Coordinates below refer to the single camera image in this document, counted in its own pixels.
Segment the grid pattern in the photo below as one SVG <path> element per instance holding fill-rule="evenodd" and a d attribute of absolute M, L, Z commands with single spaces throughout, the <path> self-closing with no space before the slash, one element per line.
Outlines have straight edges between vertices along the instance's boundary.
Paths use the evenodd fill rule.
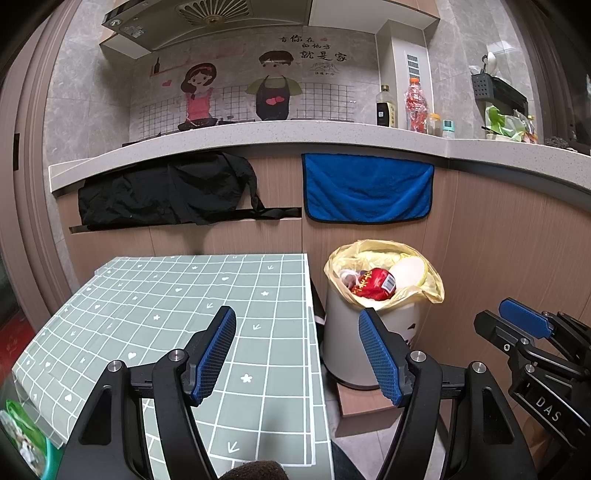
<path fill-rule="evenodd" d="M 333 478 L 308 278 L 297 254 L 116 258 L 21 355 L 22 399 L 61 445 L 110 360 L 154 362 L 228 304 L 238 334 L 213 394 L 193 410 L 216 471 L 275 459 L 293 478 Z M 144 420 L 154 476 L 166 480 L 151 400 Z"/>
<path fill-rule="evenodd" d="M 210 100 L 210 113 L 214 118 L 233 122 L 256 120 L 254 95 L 247 95 L 248 85 L 215 89 Z M 303 83 L 302 95 L 293 118 L 314 120 L 355 120 L 355 87 L 333 83 Z M 178 131 L 178 125 L 187 118 L 187 99 L 179 95 L 139 109 L 141 138 Z"/>
<path fill-rule="evenodd" d="M 220 118 L 222 111 L 215 98 L 210 100 L 212 116 Z M 142 138 L 178 132 L 178 125 L 187 119 L 187 98 L 184 95 L 143 106 L 139 110 Z"/>
<path fill-rule="evenodd" d="M 302 84 L 302 100 L 296 118 L 355 120 L 355 87 L 334 83 Z"/>

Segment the trash can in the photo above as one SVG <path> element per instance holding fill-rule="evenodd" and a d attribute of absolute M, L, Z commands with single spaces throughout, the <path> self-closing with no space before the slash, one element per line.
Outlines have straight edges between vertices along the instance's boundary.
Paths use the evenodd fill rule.
<path fill-rule="evenodd" d="M 338 271 L 335 271 L 351 267 L 364 270 L 378 266 L 389 268 L 401 255 L 419 256 L 427 265 L 427 275 L 421 285 L 397 290 L 391 299 L 385 301 L 353 295 L 342 284 Z M 335 250 L 329 257 L 324 272 L 329 278 L 322 346 L 324 364 L 347 387 L 357 390 L 379 388 L 359 337 L 359 312 L 365 307 L 373 307 L 386 328 L 390 332 L 399 333 L 411 346 L 427 314 L 429 301 L 443 301 L 441 278 L 427 259 L 408 245 L 374 240 L 358 241 Z"/>

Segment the black cloth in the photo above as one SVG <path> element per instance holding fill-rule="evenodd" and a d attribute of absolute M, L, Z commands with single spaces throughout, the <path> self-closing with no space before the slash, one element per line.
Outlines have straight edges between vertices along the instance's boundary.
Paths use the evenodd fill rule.
<path fill-rule="evenodd" d="M 256 114 L 261 120 L 287 120 L 290 114 L 290 88 L 283 77 L 283 87 L 269 88 L 267 75 L 256 91 Z"/>
<path fill-rule="evenodd" d="M 236 210 L 246 186 L 252 210 Z M 297 216 L 291 212 L 297 209 L 265 209 L 248 160 L 222 152 L 175 155 L 92 177 L 78 191 L 78 205 L 89 229 Z"/>

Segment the green object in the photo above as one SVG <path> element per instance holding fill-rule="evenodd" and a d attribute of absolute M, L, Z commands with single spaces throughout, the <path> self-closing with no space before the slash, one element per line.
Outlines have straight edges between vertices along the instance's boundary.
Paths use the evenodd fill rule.
<path fill-rule="evenodd" d="M 442 130 L 445 130 L 447 132 L 455 132 L 456 126 L 453 123 L 453 120 L 444 120 Z"/>
<path fill-rule="evenodd" d="M 41 457 L 37 456 L 34 463 L 31 459 L 27 463 L 31 469 L 39 476 L 40 480 L 55 480 L 57 476 L 57 469 L 60 466 L 61 457 L 63 456 L 63 449 L 56 448 L 49 439 L 37 428 L 31 417 L 27 414 L 25 409 L 19 402 L 6 400 L 6 410 L 10 418 L 13 419 L 14 424 L 21 429 L 22 435 L 28 439 L 33 445 L 33 448 L 38 451 L 39 455 L 45 457 L 45 461 L 39 461 Z M 15 448 L 21 451 L 22 436 L 11 436 L 11 440 Z"/>
<path fill-rule="evenodd" d="M 6 410 L 31 443 L 47 456 L 47 439 L 33 423 L 22 405 L 12 400 L 6 400 Z"/>
<path fill-rule="evenodd" d="M 494 105 L 486 107 L 485 112 L 486 126 L 498 135 L 509 137 L 516 142 L 521 142 L 525 134 L 525 125 L 516 116 L 503 115 Z"/>

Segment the red mat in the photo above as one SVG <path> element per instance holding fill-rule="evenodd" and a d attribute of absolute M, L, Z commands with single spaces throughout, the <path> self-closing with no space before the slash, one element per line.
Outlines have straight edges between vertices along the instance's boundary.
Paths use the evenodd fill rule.
<path fill-rule="evenodd" d="M 34 336 L 35 332 L 22 310 L 16 312 L 0 330 L 0 384 Z"/>

